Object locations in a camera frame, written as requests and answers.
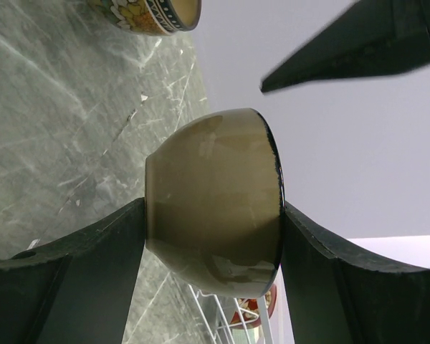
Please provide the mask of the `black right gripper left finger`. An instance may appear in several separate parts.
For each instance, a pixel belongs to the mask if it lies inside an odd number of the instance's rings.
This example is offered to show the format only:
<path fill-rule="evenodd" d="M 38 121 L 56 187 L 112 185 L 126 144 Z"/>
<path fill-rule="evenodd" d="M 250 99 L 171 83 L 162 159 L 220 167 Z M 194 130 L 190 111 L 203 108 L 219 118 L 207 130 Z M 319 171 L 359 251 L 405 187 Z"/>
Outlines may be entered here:
<path fill-rule="evenodd" d="M 0 343 L 120 343 L 145 244 L 145 202 L 0 259 Z"/>

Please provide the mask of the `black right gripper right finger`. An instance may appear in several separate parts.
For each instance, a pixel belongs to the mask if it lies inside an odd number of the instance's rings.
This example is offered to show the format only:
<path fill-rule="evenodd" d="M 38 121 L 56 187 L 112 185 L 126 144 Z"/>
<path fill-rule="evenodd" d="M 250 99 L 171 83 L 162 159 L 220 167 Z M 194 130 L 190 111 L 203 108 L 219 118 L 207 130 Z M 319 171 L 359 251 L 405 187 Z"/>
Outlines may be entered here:
<path fill-rule="evenodd" d="M 430 269 L 368 251 L 291 204 L 282 218 L 296 343 L 430 343 Z"/>

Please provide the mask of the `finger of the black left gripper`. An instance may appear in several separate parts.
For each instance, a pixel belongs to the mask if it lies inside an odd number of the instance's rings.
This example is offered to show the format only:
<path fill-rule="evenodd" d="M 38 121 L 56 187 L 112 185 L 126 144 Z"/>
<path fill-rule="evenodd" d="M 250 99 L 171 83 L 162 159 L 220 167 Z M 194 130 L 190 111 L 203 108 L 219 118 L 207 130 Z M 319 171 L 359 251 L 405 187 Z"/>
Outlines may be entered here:
<path fill-rule="evenodd" d="M 275 67 L 260 90 L 388 77 L 428 65 L 430 0 L 357 1 Z"/>

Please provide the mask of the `plain beige bowl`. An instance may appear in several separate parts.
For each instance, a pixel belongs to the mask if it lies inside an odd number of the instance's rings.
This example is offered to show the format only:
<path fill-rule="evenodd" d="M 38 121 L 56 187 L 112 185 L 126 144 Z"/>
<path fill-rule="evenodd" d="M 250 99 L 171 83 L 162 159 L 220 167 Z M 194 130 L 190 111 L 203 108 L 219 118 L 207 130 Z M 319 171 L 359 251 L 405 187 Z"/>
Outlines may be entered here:
<path fill-rule="evenodd" d="M 146 247 L 185 282 L 258 298 L 282 256 L 285 188 L 272 131 L 251 108 L 198 118 L 145 160 Z"/>

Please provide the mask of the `black patterned bowl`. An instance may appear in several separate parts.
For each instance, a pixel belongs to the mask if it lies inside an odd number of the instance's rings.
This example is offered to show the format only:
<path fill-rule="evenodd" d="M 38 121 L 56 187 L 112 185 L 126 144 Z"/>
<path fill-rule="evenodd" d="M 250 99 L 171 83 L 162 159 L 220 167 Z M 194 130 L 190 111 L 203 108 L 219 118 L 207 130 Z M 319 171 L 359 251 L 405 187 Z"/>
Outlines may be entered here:
<path fill-rule="evenodd" d="M 96 0 L 88 4 L 123 31 L 166 36 L 194 30 L 201 16 L 201 0 Z"/>

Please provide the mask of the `red floral bowl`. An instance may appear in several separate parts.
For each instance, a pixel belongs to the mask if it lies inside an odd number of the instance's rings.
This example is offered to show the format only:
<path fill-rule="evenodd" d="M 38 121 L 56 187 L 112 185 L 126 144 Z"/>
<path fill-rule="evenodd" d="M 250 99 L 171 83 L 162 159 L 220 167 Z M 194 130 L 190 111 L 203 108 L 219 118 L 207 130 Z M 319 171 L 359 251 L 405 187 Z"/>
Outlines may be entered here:
<path fill-rule="evenodd" d="M 271 317 L 277 304 L 277 286 L 273 284 L 264 296 L 266 300 L 268 317 Z M 236 300 L 241 313 L 237 310 L 229 323 L 229 327 L 236 330 L 257 328 L 262 321 L 259 317 L 259 307 L 256 299 L 239 298 Z"/>

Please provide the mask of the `light teal white bowl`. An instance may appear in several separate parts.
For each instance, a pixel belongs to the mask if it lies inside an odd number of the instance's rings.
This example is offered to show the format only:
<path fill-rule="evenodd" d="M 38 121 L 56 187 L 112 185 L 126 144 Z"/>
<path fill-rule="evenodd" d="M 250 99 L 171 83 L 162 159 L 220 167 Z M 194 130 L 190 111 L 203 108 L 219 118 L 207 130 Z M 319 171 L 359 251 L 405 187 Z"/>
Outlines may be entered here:
<path fill-rule="evenodd" d="M 235 344 L 257 344 L 264 340 L 262 326 L 247 330 L 233 329 L 231 333 Z"/>

